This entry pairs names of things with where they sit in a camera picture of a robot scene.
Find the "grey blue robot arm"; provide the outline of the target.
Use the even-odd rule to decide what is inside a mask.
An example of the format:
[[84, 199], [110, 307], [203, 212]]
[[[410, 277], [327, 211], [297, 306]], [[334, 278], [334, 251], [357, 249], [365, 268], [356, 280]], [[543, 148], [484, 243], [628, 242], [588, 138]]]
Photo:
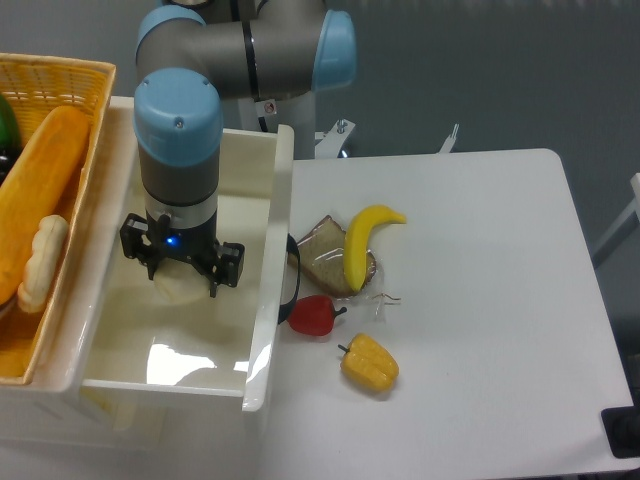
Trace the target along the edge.
[[165, 1], [142, 20], [135, 59], [146, 214], [123, 224], [123, 251], [150, 274], [167, 260], [191, 266], [212, 296], [237, 285], [244, 261], [242, 245], [216, 237], [223, 102], [292, 116], [315, 93], [350, 85], [355, 28], [322, 1]]

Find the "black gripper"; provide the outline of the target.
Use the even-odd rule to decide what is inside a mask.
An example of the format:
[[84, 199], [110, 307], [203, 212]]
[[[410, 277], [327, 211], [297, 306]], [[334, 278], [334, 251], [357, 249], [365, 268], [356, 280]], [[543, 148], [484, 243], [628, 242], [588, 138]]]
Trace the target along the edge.
[[192, 265], [205, 278], [210, 298], [218, 286], [235, 288], [243, 271], [245, 246], [219, 242], [217, 217], [191, 228], [177, 228], [166, 214], [154, 220], [130, 213], [119, 230], [123, 254], [147, 268], [153, 280], [160, 263], [173, 259]]

